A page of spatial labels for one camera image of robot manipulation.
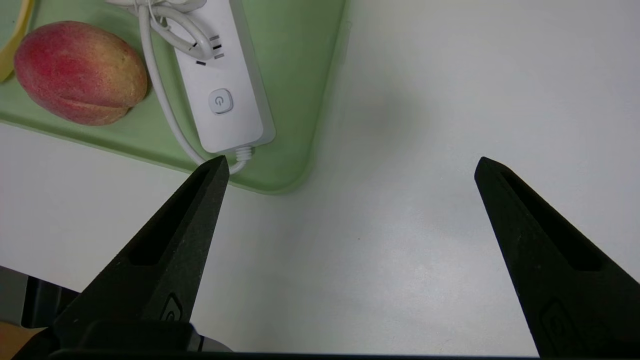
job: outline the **cable strain relief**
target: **cable strain relief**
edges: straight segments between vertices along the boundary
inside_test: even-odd
[[[236,149],[236,161],[251,160],[252,155],[253,155],[253,147],[244,146]]]

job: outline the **white power strip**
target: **white power strip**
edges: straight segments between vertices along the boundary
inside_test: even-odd
[[[214,49],[207,61],[175,52],[202,147],[227,152],[272,141],[275,128],[241,0],[208,0],[187,15]],[[167,21],[171,32],[190,38]]]

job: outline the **white table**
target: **white table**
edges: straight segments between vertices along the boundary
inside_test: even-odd
[[[244,351],[535,355],[473,180],[640,278],[640,2],[353,2],[310,179],[229,188],[192,321]],[[0,126],[0,265],[82,290],[185,174]]]

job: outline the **peach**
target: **peach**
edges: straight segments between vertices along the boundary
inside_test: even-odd
[[[147,73],[134,49],[83,22],[35,29],[23,39],[13,65],[32,100],[78,124],[111,124],[147,93]]]

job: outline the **green tray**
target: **green tray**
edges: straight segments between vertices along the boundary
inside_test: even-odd
[[[3,43],[13,30],[11,19],[16,17],[19,3],[2,0],[0,4]],[[276,137],[256,148],[253,159],[232,176],[231,183],[259,193],[283,193],[306,178],[312,163],[345,0],[243,0],[243,4]],[[103,0],[37,0],[30,28],[61,20],[96,25],[142,54],[137,18]],[[173,49],[156,34],[153,41],[180,127],[202,156],[214,157],[198,141]],[[12,75],[0,83],[0,121],[185,172],[195,169],[174,139],[153,90],[118,122],[88,127],[37,106]]]

